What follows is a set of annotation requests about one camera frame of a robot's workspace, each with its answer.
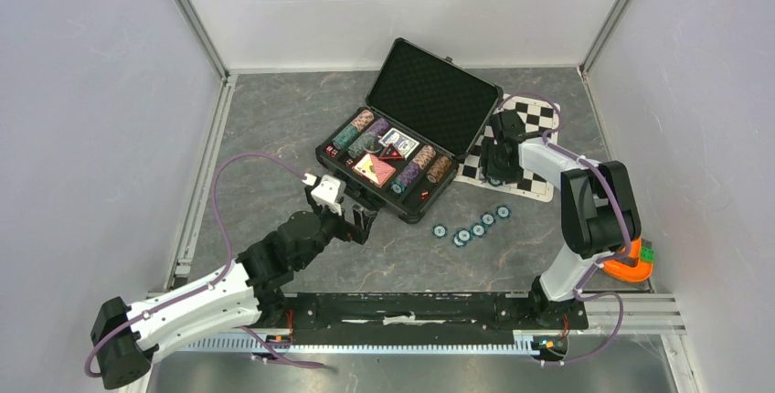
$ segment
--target white panel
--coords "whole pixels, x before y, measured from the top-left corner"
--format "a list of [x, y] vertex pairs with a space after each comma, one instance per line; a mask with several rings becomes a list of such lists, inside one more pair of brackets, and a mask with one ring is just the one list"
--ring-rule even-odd
[[464, 66], [575, 65], [614, 0], [192, 0], [232, 69], [378, 68], [405, 37]]
[[772, 390], [773, 7], [633, 0], [591, 72], [709, 392]]
[[218, 85], [173, 0], [0, 0], [3, 391], [104, 391], [91, 326], [162, 285]]

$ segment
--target green block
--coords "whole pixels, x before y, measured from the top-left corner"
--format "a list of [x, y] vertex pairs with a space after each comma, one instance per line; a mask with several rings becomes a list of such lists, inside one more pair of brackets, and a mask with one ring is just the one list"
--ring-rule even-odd
[[654, 253], [653, 253], [652, 249], [650, 249], [648, 247], [641, 246], [641, 260], [642, 261], [648, 262], [648, 263], [653, 263], [653, 254]]

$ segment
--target gray poker chip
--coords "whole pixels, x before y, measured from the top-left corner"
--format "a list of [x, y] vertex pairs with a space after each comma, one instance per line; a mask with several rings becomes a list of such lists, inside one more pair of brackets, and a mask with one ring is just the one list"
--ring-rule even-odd
[[479, 224], [478, 222], [471, 226], [471, 233], [476, 238], [483, 238], [485, 234], [487, 234], [487, 228], [484, 227], [484, 224]]
[[455, 238], [457, 238], [460, 242], [468, 243], [468, 241], [471, 240], [471, 232], [465, 228], [461, 228], [457, 231], [457, 233], [455, 233]]
[[457, 235], [452, 237], [452, 245], [454, 245], [455, 247], [461, 249], [461, 248], [465, 247], [466, 244], [468, 244], [468, 242], [463, 242], [463, 241], [459, 240]]
[[436, 239], [446, 238], [448, 233], [449, 230], [447, 230], [447, 228], [442, 224], [436, 224], [433, 226], [433, 236], [435, 236]]
[[511, 217], [511, 209], [506, 205], [501, 205], [495, 209], [495, 214], [498, 215], [500, 219], [509, 219]]
[[482, 213], [482, 224], [484, 224], [486, 227], [490, 227], [494, 223], [495, 223], [495, 215], [493, 215], [490, 212]]

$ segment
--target chessboard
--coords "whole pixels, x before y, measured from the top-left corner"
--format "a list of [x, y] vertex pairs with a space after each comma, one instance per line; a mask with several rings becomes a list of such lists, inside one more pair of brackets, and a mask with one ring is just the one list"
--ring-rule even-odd
[[[551, 130], [557, 127], [558, 117], [552, 110], [548, 102], [531, 98], [514, 97], [504, 103], [504, 105], [495, 110], [516, 110], [519, 117], [525, 122], [526, 131]], [[479, 156], [482, 154], [482, 139], [484, 137], [493, 137], [493, 128], [490, 125], [484, 127], [484, 133], [476, 139], [476, 145], [471, 150], [471, 154], [466, 157], [465, 162], [460, 164], [458, 174], [454, 181], [467, 183], [485, 189], [492, 189], [506, 194], [519, 195], [536, 199], [538, 201], [549, 202], [554, 194], [554, 187], [544, 178], [530, 171], [522, 175], [522, 179], [516, 183], [503, 183], [488, 181], [483, 178], [482, 170], [479, 168]], [[552, 133], [551, 141], [557, 142], [557, 133]]]

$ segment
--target orange container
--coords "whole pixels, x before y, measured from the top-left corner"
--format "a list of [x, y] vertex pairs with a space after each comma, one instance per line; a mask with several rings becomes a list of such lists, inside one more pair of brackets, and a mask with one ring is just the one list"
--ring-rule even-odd
[[645, 281], [652, 275], [653, 263], [641, 260], [641, 239], [637, 238], [632, 242], [630, 254], [627, 255], [629, 263], [618, 260], [606, 260], [603, 262], [603, 270], [614, 279], [637, 283]]

